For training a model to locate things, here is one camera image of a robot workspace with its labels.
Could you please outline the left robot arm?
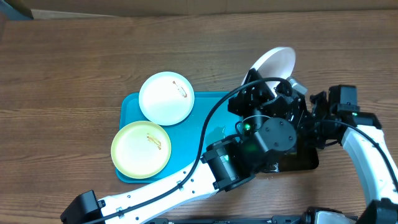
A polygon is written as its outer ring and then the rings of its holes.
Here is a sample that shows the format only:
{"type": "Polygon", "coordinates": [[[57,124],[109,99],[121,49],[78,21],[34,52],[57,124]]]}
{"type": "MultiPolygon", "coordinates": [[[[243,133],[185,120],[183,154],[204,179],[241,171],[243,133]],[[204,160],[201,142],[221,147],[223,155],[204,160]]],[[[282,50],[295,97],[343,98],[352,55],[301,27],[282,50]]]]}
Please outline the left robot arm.
{"type": "Polygon", "coordinates": [[[243,131],[204,146],[195,160],[163,179],[124,194],[97,199],[77,196],[61,214],[63,223],[145,223],[185,203],[230,191],[252,180],[274,157],[298,149],[297,126],[305,88],[293,78],[264,78],[250,69],[243,84],[222,97],[243,119],[243,131]]]}

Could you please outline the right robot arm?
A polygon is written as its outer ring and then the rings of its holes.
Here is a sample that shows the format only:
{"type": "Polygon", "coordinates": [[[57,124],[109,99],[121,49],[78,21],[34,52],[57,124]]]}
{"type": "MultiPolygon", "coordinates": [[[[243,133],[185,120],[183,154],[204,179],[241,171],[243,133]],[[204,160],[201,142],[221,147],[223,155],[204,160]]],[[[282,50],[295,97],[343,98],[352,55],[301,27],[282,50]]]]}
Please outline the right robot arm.
{"type": "Polygon", "coordinates": [[[362,112],[357,88],[335,85],[310,96],[312,117],[297,131],[309,145],[339,144],[351,158],[363,188],[366,209],[358,223],[397,223],[397,166],[374,113],[362,112]]]}

